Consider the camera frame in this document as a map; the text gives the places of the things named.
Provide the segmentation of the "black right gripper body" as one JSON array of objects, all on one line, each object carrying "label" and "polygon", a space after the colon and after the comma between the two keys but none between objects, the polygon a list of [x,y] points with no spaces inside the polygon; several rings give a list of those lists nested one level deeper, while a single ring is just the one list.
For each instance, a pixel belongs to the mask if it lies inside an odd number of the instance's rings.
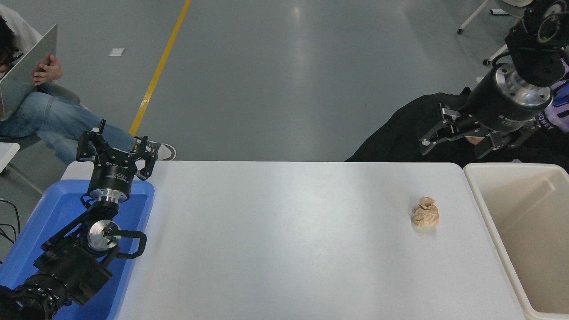
[{"label": "black right gripper body", "polygon": [[549,105],[549,89],[530,84],[514,67],[493,67],[458,111],[498,132],[514,132]]}]

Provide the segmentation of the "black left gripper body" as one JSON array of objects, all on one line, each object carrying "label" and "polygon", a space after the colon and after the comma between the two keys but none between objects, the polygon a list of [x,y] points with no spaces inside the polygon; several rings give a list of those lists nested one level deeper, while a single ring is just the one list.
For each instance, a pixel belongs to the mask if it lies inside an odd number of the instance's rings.
[{"label": "black left gripper body", "polygon": [[100,193],[103,190],[115,190],[121,194],[129,194],[132,189],[134,176],[138,171],[136,162],[142,156],[123,152],[115,148],[99,150],[94,157],[94,167],[89,194]]}]

